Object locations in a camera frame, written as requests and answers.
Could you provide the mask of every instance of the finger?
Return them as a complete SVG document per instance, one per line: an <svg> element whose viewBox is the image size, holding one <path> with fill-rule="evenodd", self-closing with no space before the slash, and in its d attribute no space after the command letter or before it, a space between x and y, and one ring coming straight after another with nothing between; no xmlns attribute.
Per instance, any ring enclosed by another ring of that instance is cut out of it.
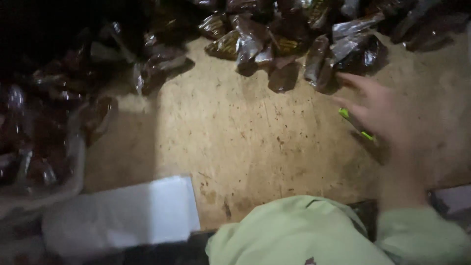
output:
<svg viewBox="0 0 471 265"><path fill-rule="evenodd" d="M348 73L337 73L337 76L344 82L344 84L359 89L367 97L373 96L378 92L378 89L382 88L382 86L376 81L363 76Z"/></svg>
<svg viewBox="0 0 471 265"><path fill-rule="evenodd" d="M351 102L348 99L344 98L339 98L339 97L334 97L333 100L339 104L340 107L346 108L349 113L363 125L363 127L367 129L370 128L369 120L368 120L368 108L364 106L357 105L353 102Z"/></svg>

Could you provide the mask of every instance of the stained wooden surface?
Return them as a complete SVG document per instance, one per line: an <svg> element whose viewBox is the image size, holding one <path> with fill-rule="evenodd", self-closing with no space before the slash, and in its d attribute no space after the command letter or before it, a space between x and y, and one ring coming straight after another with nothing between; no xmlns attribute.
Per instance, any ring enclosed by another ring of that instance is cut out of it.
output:
<svg viewBox="0 0 471 265"><path fill-rule="evenodd" d="M302 79L302 71L293 91L275 94L265 72L243 77L234 72L234 62L205 55L207 43L189 44L196 66L155 96L118 96L118 117L88 150L86 192L189 174L203 230L240 221L258 205L293 195L342 203L375 197L379 165L351 137L351 125L329 96ZM432 53L391 46L389 60L374 78L428 106L441 102L446 91L470 89L464 35ZM111 86L129 87L119 79ZM338 94L354 96L346 89ZM445 187L471 179L429 181Z"/></svg>

